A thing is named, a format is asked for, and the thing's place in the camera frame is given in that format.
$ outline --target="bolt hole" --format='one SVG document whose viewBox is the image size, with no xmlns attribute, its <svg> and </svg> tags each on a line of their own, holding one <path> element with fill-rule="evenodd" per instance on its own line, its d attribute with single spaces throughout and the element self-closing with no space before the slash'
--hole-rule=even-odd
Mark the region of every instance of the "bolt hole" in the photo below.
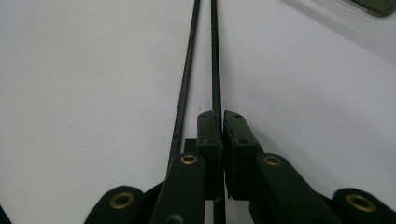
<svg viewBox="0 0 396 224">
<path fill-rule="evenodd" d="M 374 212 L 376 210 L 375 205 L 367 198 L 359 194 L 348 194 L 346 200 L 355 208 L 363 212 Z"/>
<path fill-rule="evenodd" d="M 134 202 L 134 195 L 125 191 L 113 196 L 110 200 L 110 206 L 114 209 L 126 208 Z"/>
<path fill-rule="evenodd" d="M 273 166 L 278 166 L 281 163 L 280 159 L 275 156 L 266 156 L 266 157 L 264 157 L 264 161 L 265 161 L 265 163 L 267 163 L 269 165 L 273 165 Z"/>
<path fill-rule="evenodd" d="M 195 156 L 192 156 L 192 155 L 186 155 L 186 156 L 182 157 L 180 159 L 180 161 L 183 164 L 191 165 L 191 164 L 195 164 L 198 161 L 198 158 L 196 158 Z"/>
<path fill-rule="evenodd" d="M 183 224 L 183 218 L 180 215 L 173 214 L 165 220 L 166 224 Z"/>
</svg>

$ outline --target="black rod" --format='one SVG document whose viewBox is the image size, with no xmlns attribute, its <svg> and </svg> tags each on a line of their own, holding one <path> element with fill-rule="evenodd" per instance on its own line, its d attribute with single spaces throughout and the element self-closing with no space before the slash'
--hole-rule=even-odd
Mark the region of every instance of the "black rod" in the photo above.
<svg viewBox="0 0 396 224">
<path fill-rule="evenodd" d="M 168 171 L 174 157 L 178 153 L 180 153 L 180 142 L 181 142 L 181 135 L 183 134 L 184 114 L 185 114 L 187 96 L 189 91 L 189 83 L 190 83 L 191 68 L 192 68 L 192 56 L 194 52 L 194 42 L 195 42 L 195 33 L 198 23 L 199 6 L 200 6 L 200 0 L 195 0 L 192 11 L 190 37 L 189 37 L 189 44 L 187 46 L 186 62 L 184 63 L 183 78 L 181 79 L 180 95 L 177 104 L 175 127 L 172 135 L 171 149 L 169 152 L 169 161 L 167 168 Z"/>
<path fill-rule="evenodd" d="M 212 31 L 212 107 L 215 112 L 216 123 L 219 133 L 222 134 L 221 122 L 221 88 L 219 68 L 219 34 L 218 34 L 218 2 L 211 1 L 211 31 Z M 224 173 L 219 173 L 217 184 L 217 197 L 213 201 L 213 223 L 225 224 L 225 197 L 224 197 Z"/>
<path fill-rule="evenodd" d="M 219 34 L 218 34 L 218 7 L 217 0 L 211 2 L 212 19 L 212 107 L 221 134 L 221 90 L 220 90 L 220 68 L 219 68 Z"/>
</svg>

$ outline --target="white surface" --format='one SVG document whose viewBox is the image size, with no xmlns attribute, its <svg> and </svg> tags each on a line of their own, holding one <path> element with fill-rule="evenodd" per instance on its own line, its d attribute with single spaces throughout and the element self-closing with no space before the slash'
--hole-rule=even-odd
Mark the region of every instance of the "white surface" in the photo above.
<svg viewBox="0 0 396 224">
<path fill-rule="evenodd" d="M 0 4 L 0 204 L 11 221 L 82 223 L 109 189 L 162 181 L 193 1 Z M 211 108 L 209 10 L 203 0 L 186 137 Z M 318 192 L 354 187 L 396 209 L 395 35 L 395 15 L 341 0 L 219 0 L 223 109 Z M 228 223 L 251 222 L 247 203 L 227 209 Z"/>
</svg>

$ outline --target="brass grommet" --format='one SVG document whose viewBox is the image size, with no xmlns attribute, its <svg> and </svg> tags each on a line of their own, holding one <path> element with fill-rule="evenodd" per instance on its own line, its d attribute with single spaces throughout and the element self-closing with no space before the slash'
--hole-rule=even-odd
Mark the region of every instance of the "brass grommet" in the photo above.
<svg viewBox="0 0 396 224">
<path fill-rule="evenodd" d="M 359 194 L 348 194 L 346 196 L 346 200 L 355 208 L 363 211 L 363 212 L 374 212 L 376 210 L 375 205 L 368 199 L 366 199 L 365 197 L 359 195 Z M 363 202 L 366 203 L 366 205 L 361 205 L 359 203 L 356 203 L 355 200 L 361 200 Z"/>
<path fill-rule="evenodd" d="M 126 208 L 134 202 L 134 195 L 129 191 L 124 191 L 117 195 L 114 195 L 110 200 L 110 207 L 114 209 Z"/>
<path fill-rule="evenodd" d="M 196 162 L 198 162 L 198 158 L 196 158 L 195 156 L 192 156 L 192 155 L 186 155 L 186 156 L 182 157 L 180 159 L 180 161 L 183 164 L 191 165 L 191 164 L 195 164 Z"/>
<path fill-rule="evenodd" d="M 266 156 L 266 157 L 264 157 L 264 161 L 265 161 L 265 163 L 267 163 L 269 165 L 274 165 L 274 166 L 278 166 L 281 163 L 281 160 L 276 156 Z"/>
</svg>

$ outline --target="white background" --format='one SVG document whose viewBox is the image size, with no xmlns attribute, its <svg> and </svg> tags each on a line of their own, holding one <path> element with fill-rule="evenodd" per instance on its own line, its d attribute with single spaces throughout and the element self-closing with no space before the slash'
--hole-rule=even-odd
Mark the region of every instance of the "white background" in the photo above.
<svg viewBox="0 0 396 224">
<path fill-rule="evenodd" d="M 164 179 L 192 5 L 0 1 L 0 204 L 14 224 L 83 223 L 108 190 Z M 219 0 L 223 109 L 316 191 L 396 209 L 395 35 L 396 15 L 341 0 Z M 211 109 L 208 0 L 195 47 L 185 137 Z M 251 223 L 248 203 L 227 217 Z"/>
</svg>

